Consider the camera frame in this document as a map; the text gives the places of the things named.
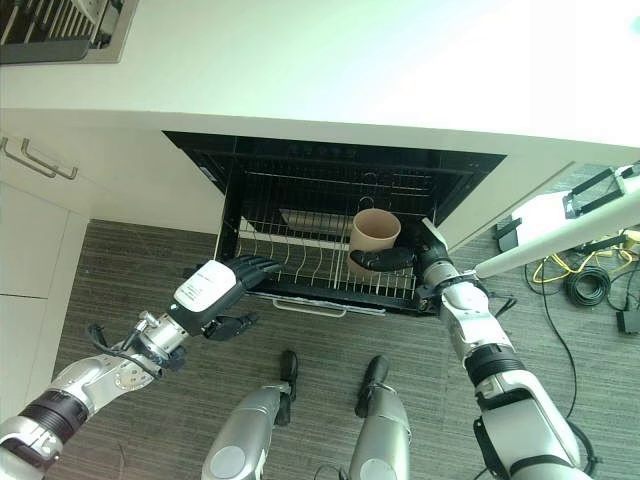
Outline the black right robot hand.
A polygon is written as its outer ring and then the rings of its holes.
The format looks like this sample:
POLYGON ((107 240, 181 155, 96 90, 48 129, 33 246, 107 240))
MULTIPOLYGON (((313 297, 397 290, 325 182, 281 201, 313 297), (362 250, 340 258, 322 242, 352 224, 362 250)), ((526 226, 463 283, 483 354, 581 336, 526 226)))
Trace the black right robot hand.
POLYGON ((368 271, 391 272, 411 267, 417 276, 438 261, 450 262, 444 237, 427 218, 403 222, 401 226, 398 246, 376 252, 354 250, 349 258, 368 271))

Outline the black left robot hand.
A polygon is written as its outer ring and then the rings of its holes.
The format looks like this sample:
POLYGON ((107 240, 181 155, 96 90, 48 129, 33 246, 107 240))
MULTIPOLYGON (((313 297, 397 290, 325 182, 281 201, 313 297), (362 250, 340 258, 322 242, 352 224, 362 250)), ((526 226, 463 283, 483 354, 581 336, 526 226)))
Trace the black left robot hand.
POLYGON ((174 292, 167 314, 190 336, 199 336, 282 265, 271 258, 243 255, 225 262, 209 260, 174 292))

